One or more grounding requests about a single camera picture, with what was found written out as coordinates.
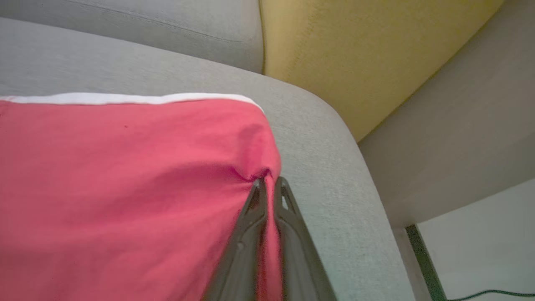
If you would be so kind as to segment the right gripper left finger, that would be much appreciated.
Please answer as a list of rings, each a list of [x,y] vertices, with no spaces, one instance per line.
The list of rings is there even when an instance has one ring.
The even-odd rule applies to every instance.
[[[263,179],[256,179],[202,296],[203,301],[254,301],[262,233],[267,218]]]

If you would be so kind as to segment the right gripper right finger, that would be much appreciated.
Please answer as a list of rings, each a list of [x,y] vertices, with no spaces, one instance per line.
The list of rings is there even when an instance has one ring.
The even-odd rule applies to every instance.
[[[296,198],[282,176],[275,184],[274,217],[280,235],[283,300],[336,301]]]

